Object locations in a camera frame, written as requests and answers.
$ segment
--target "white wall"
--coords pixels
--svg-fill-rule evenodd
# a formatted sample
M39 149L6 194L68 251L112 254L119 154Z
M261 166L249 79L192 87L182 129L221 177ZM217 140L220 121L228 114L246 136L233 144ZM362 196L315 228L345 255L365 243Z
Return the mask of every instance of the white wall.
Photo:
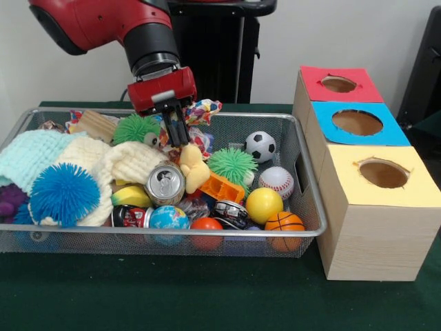
M279 0L260 19L253 102L291 103L299 66L363 67L396 114L437 0Z
M291 103L301 64L365 67L398 111L430 9L436 0L279 0L260 19L253 102ZM113 43L81 57L59 49L25 0L1 0L0 141L42 100L119 99L132 77Z

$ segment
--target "baseball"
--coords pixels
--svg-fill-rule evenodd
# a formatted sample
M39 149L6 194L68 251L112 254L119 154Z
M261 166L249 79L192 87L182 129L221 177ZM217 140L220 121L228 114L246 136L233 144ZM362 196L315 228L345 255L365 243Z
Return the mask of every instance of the baseball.
M294 191L294 178L282 167L271 167L259 177L259 187L271 188L287 200Z

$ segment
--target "soccer ball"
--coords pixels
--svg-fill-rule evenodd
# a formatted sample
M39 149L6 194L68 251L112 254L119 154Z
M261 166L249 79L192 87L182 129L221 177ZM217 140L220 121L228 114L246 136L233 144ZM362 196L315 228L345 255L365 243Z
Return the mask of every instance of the soccer ball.
M251 133L245 141L246 153L253 156L257 163L263 163L273 158L276 152L276 141L263 131Z

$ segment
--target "basketball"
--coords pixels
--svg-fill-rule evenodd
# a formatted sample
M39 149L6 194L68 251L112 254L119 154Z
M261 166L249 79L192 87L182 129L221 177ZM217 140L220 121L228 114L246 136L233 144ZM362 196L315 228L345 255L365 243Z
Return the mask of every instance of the basketball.
M290 212L279 212L268 219L265 230L305 231L305 225L298 216ZM302 238L270 237L268 242L277 252L288 253L300 248Z

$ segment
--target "orange plastic toy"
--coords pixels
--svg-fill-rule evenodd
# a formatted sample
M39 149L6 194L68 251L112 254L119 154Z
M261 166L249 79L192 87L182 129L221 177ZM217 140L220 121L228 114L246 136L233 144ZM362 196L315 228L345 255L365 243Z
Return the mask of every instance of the orange plastic toy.
M273 231L305 231L305 226L298 216L290 212L279 212L269 218L265 230ZM270 237L269 243L277 252L287 253L299 249L301 238Z
M210 178L199 190L214 197L216 200L228 200L239 203L245 198L245 190L242 186L233 184L225 177L210 172Z

